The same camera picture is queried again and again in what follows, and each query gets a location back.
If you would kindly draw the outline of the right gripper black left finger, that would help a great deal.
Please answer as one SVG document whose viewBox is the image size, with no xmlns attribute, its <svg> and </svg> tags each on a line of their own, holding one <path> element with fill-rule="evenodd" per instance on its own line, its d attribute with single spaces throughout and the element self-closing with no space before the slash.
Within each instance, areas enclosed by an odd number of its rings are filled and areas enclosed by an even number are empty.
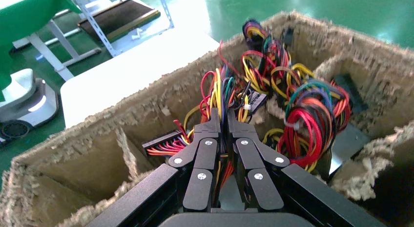
<svg viewBox="0 0 414 227">
<path fill-rule="evenodd" d="M 213 108 L 208 122 L 195 125 L 193 141 L 168 160 L 184 173 L 184 210 L 210 210 L 215 203 L 220 139 L 220 117 Z"/>
</svg>

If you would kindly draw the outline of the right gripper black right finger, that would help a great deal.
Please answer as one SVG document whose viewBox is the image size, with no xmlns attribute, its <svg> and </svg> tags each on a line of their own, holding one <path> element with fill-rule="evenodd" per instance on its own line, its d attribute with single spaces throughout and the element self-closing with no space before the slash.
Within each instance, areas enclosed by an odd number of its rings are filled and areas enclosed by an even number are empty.
<svg viewBox="0 0 414 227">
<path fill-rule="evenodd" d="M 227 113 L 227 146 L 245 208 L 281 210 L 284 202 L 272 172 L 287 167 L 289 159 L 262 143 L 254 126 L 236 119 L 234 109 Z"/>
</svg>

